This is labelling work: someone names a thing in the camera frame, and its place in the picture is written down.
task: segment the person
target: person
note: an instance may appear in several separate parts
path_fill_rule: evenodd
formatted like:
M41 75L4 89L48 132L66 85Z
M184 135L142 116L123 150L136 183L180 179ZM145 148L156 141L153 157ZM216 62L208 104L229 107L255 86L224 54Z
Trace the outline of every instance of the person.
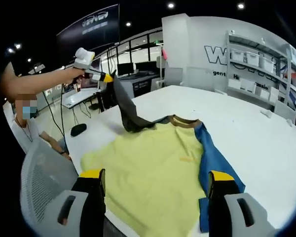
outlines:
M45 131L39 129L34 115L37 110L37 98L34 94L19 95L15 100L16 116L12 122L11 130L22 147L27 153L32 142L40 137L50 144L50 146L63 155L66 159L71 160L68 155L64 138L57 142L53 137L49 136Z
M14 102L21 94L39 94L63 83L72 83L73 79L83 75L84 70L68 68L45 74L17 77L11 58L7 53L10 46L0 36L0 235L34 236L25 223L20 205L21 169L25 153L18 144L3 112L5 98ZM7 217L13 225L2 228Z

